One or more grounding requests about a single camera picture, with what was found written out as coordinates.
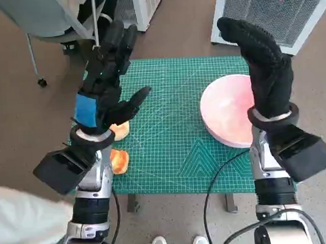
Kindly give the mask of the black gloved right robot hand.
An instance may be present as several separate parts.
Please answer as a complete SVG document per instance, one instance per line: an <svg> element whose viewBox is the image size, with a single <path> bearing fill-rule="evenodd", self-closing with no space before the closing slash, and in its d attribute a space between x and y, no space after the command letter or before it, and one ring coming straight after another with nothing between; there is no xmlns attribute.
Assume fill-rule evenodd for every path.
<svg viewBox="0 0 326 244"><path fill-rule="evenodd" d="M255 109L268 119L288 113L294 78L292 62L274 37L244 20L221 17L217 26L224 41L240 47L249 66Z"/></svg>

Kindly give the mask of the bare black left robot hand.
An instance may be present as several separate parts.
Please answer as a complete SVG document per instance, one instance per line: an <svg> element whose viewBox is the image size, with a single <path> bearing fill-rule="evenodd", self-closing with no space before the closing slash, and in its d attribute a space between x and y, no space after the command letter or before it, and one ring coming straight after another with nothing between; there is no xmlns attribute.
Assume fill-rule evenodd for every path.
<svg viewBox="0 0 326 244"><path fill-rule="evenodd" d="M108 27L100 46L91 52L73 116L74 121L91 134L103 133L113 124L132 120L151 91L145 86L129 100L120 98L120 77L130 66L137 34L135 25L126 29L122 21L116 20Z"/></svg>

